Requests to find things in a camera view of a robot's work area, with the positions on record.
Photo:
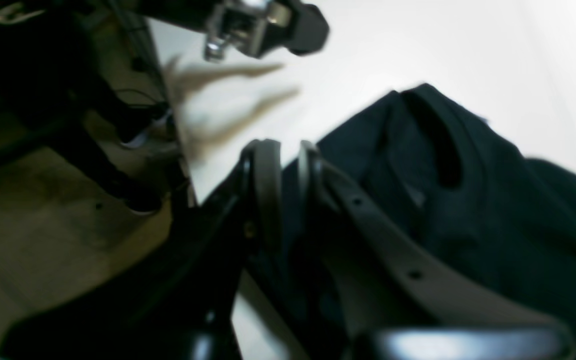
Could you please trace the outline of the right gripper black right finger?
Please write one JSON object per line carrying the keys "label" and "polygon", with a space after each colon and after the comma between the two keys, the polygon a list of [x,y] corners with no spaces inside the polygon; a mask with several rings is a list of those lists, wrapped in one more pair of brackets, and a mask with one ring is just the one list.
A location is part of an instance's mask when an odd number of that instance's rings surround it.
{"label": "right gripper black right finger", "polygon": [[331,195],[393,282],[437,326],[382,328],[362,333],[355,360],[573,360],[576,345],[553,317],[510,301],[439,262],[405,235],[318,148],[301,142],[304,200]]}

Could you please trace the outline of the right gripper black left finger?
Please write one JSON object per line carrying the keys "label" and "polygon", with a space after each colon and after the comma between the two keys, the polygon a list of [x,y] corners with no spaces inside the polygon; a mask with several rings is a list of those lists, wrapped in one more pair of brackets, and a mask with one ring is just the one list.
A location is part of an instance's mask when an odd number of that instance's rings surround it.
{"label": "right gripper black left finger", "polygon": [[240,276],[281,249],[281,144],[254,140],[167,240],[103,285],[14,324],[1,360],[231,360]]}

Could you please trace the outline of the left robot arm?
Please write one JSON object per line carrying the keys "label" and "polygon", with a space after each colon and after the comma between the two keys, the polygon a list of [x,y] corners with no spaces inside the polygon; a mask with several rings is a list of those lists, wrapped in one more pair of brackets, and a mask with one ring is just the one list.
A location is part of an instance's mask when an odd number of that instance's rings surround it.
{"label": "left robot arm", "polygon": [[229,48],[252,59],[277,49],[307,56],[322,50],[330,34],[320,9],[301,0],[124,0],[122,6],[203,34],[203,57],[213,63]]}

